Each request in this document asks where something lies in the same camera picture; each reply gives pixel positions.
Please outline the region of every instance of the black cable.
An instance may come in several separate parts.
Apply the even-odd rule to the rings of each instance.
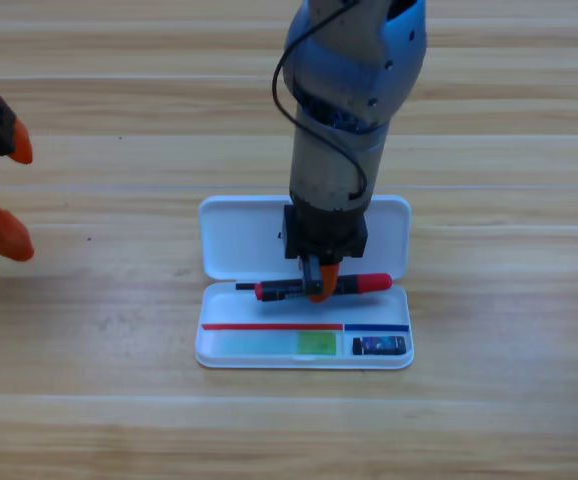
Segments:
[[[317,23],[316,25],[311,27],[309,30],[307,30],[305,33],[303,33],[298,38],[296,38],[293,42],[291,42],[291,44],[286,48],[285,52],[282,54],[282,57],[280,57],[280,60],[278,61],[278,65],[276,66],[276,71],[273,73],[273,80],[271,83],[271,93],[273,95],[273,102],[276,104],[276,108],[278,108],[280,113],[282,113],[285,116],[285,118],[287,120],[289,120],[291,123],[293,123],[297,128],[299,128],[303,132],[311,135],[312,137],[316,138],[317,140],[321,141],[322,143],[327,145],[329,148],[335,150],[340,155],[345,157],[356,168],[356,170],[358,171],[359,187],[358,187],[358,192],[349,194],[349,198],[351,200],[355,200],[357,198],[362,197],[365,194],[365,192],[367,191],[367,175],[365,174],[364,170],[362,169],[362,167],[358,163],[358,160],[356,160],[354,158],[352,153],[345,151],[343,148],[339,147],[338,145],[333,143],[331,140],[329,140],[329,139],[323,137],[322,135],[314,132],[308,126],[303,125],[297,119],[295,119],[293,116],[291,116],[291,114],[287,110],[285,110],[285,108],[280,103],[280,99],[278,98],[278,77],[280,76],[280,72],[281,72],[282,67],[284,66],[285,62],[287,61],[287,58],[289,58],[289,55],[291,55],[291,53],[296,49],[296,47],[298,45],[300,45],[307,38],[311,37],[317,31],[319,31],[322,28],[329,25],[331,22],[333,22],[339,16],[345,14],[346,12],[348,12],[349,10],[351,10],[352,8],[357,6],[359,3],[360,3],[360,0],[353,0],[351,2],[347,2],[347,4],[344,7],[339,8],[334,13],[329,15],[327,18],[325,18],[321,22]]]

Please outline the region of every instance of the red pen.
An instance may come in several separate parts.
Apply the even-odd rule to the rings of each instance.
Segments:
[[[393,279],[388,273],[364,275],[341,275],[338,277],[334,295],[357,295],[389,290]],[[237,290],[254,290],[261,302],[273,302],[287,298],[304,297],[302,280],[278,280],[256,284],[236,284]]]

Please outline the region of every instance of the white plastic case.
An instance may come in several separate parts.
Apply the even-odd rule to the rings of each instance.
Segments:
[[[288,196],[222,196],[200,205],[205,272],[228,282],[215,283],[204,292],[196,335],[198,362],[214,368],[301,369],[400,369],[411,364],[414,343],[407,295],[397,285],[384,292],[334,296],[321,304],[307,298],[263,303],[253,292],[235,289],[236,282],[301,278],[298,261],[284,258],[279,235],[283,206],[288,203]],[[365,255],[345,259],[340,274],[386,272],[394,280],[401,278],[407,266],[409,204],[401,197],[374,195],[365,219],[369,234]],[[253,330],[206,329],[211,324],[247,324]],[[334,331],[335,351],[304,354],[298,348],[300,331],[255,330],[261,324],[343,327]],[[352,352],[354,338],[390,335],[404,337],[404,355]]]

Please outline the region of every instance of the green sticky note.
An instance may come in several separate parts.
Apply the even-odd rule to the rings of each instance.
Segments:
[[[335,355],[336,334],[333,332],[299,332],[300,355]]]

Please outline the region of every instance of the wood grain surface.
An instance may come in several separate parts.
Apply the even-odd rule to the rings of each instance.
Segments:
[[[578,479],[578,0],[427,2],[378,188],[414,211],[410,368],[195,362],[197,207],[286,192],[299,3],[0,0],[37,252],[0,259],[0,480]]]

